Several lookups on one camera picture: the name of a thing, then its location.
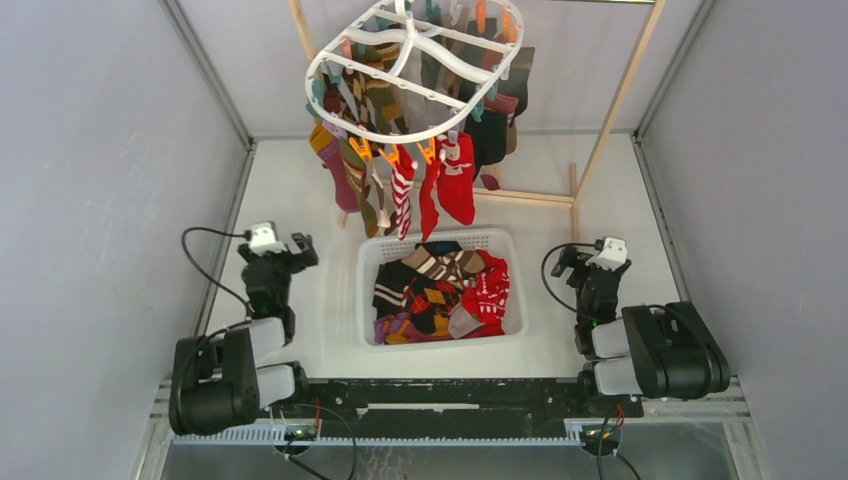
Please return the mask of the olive and orange sock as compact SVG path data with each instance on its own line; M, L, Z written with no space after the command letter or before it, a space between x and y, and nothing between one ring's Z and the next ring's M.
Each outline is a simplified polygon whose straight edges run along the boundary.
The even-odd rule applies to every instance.
M366 163L347 141L340 143L340 152L347 182L353 189L359 208L364 232L367 238L373 238L378 233L377 213L368 200L370 190Z

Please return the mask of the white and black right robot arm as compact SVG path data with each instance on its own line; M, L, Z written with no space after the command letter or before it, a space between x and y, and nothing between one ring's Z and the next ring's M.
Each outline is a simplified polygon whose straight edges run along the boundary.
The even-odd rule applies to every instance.
M575 295L574 342L589 362L578 402L592 416L605 415L618 396L695 400L726 391L728 361L690 301L621 306L619 287L632 262L624 241L569 242L546 255L544 282L564 277Z

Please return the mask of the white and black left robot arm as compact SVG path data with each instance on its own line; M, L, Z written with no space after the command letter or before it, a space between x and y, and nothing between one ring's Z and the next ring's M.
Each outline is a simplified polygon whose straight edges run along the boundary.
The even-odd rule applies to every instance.
M260 366L258 360L287 345L296 333L289 305L293 275L319 257L311 236L297 232L291 251L266 222L240 234L245 261L239 300L244 320L216 332L179 340L175 346L168 418L180 436L211 436L254 423L276 405L290 417L305 414L313 394L298 361Z

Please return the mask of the red white striped sock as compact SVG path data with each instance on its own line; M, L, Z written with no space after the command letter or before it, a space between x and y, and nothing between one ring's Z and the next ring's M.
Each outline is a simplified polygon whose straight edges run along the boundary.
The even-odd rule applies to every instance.
M392 200L395 205L395 218L399 240L404 240L411 226L412 205L410 192L414 184L417 162L400 144L394 147L391 160Z

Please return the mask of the white round clip hanger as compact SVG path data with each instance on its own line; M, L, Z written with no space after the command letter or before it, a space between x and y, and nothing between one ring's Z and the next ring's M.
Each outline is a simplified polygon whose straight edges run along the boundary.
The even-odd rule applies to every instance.
M314 50L304 76L306 109L315 119L313 82L319 67L336 64L346 73L360 72L398 87L404 100L407 134L381 134L373 123L363 130L339 118L328 117L341 136L367 138L379 144L411 144L452 134L469 117L480 119L484 100L494 100L508 79L510 65L523 47L525 22L511 1L452 1L448 17L441 18L432 4L418 12L409 1L378 1L368 7L328 44ZM357 44L397 43L394 66L380 71L354 59ZM458 97L441 94L421 84L421 53L438 59L457 76Z

